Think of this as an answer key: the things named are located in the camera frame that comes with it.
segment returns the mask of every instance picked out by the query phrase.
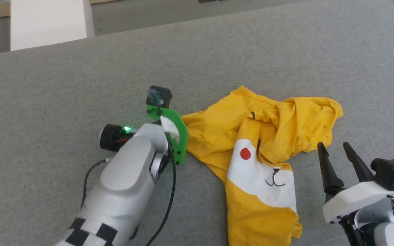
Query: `cartoon face print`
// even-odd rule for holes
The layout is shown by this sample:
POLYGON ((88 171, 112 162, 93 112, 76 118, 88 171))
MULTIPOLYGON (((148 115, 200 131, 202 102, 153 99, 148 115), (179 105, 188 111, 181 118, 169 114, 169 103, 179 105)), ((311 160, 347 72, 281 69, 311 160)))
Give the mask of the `cartoon face print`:
POLYGON ((257 196, 264 204, 290 207, 296 212, 293 172, 259 162, 250 140, 239 139, 235 143, 227 176, 241 190, 257 196))

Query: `gray floor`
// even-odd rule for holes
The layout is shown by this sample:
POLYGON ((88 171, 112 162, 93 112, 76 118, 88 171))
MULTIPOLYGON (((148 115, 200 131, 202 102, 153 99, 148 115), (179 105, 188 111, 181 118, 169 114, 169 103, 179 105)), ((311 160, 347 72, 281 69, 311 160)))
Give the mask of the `gray floor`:
MULTIPOLYGON (((302 0, 121 0, 92 5, 95 34, 104 35, 156 25, 232 14, 302 0)), ((10 50, 10 18, 0 18, 0 53, 10 50)))

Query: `robotic arm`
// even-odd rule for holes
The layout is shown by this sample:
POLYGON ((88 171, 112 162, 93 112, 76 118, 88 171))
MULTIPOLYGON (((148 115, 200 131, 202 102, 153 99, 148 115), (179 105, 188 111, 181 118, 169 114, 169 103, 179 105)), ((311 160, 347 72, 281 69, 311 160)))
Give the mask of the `robotic arm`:
MULTIPOLYGON (((175 165, 183 164, 187 142, 185 125, 177 112, 168 109, 171 97, 168 89, 151 87, 147 113, 160 120, 139 129, 110 124, 104 127, 100 147, 118 153, 86 200, 83 198, 78 215, 56 246, 125 246, 136 235, 155 181, 166 165, 173 163, 168 216, 174 195, 175 165)), ((147 245, 160 232, 166 217, 147 245)))
POLYGON ((350 144, 344 142, 347 158, 360 181, 344 188, 325 146, 320 142, 317 147, 326 193, 323 206, 326 222, 338 222, 351 246, 394 246, 394 159, 374 159, 373 175, 350 144))

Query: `black cable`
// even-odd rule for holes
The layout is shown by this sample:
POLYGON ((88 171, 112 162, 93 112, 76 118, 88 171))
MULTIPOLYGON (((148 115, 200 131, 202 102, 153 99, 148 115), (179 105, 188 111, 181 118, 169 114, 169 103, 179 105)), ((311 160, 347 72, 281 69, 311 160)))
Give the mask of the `black cable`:
POLYGON ((165 225, 165 222, 167 221, 169 212, 171 210, 172 200, 174 198, 174 190, 175 190, 175 160, 174 160, 174 153, 172 152, 171 141, 168 138, 168 136, 167 136, 167 140, 168 140, 168 152, 169 152, 169 155, 171 156, 171 159, 172 159, 172 189, 171 189, 170 201, 169 201, 169 204, 168 204, 167 212, 165 213, 164 219, 163 219, 161 225, 159 226, 159 229, 154 233, 154 235, 152 236, 150 241, 145 246, 149 246, 151 243, 153 243, 155 238, 161 232, 162 228, 165 225))
POLYGON ((97 166, 99 166, 102 163, 108 162, 108 159, 103 159, 100 160, 99 162, 95 163, 91 168, 89 168, 88 172, 86 173, 86 176, 84 177, 84 184, 83 184, 83 198, 81 199, 81 206, 80 208, 83 207, 84 204, 84 200, 86 199, 86 191, 88 190, 88 188, 86 187, 86 185, 88 184, 88 177, 89 177, 89 173, 91 173, 91 171, 96 168, 97 166))

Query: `black square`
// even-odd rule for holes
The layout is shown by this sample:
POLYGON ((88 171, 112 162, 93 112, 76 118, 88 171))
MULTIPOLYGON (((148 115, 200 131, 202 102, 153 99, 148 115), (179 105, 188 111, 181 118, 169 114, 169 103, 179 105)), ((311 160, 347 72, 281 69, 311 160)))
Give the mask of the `black square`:
POLYGON ((72 224, 69 227, 69 229, 79 229, 80 230, 81 226, 83 225, 83 223, 85 221, 86 221, 86 219, 75 218, 74 222, 72 222, 72 224))
POLYGON ((65 242, 70 243, 74 246, 83 246, 88 236, 89 236, 88 232, 75 229, 72 231, 71 235, 69 235, 69 237, 66 238, 65 242))
POLYGON ((98 229, 97 237, 104 239, 108 243, 112 243, 115 239, 116 233, 118 231, 113 229, 112 227, 101 224, 100 229, 98 229))

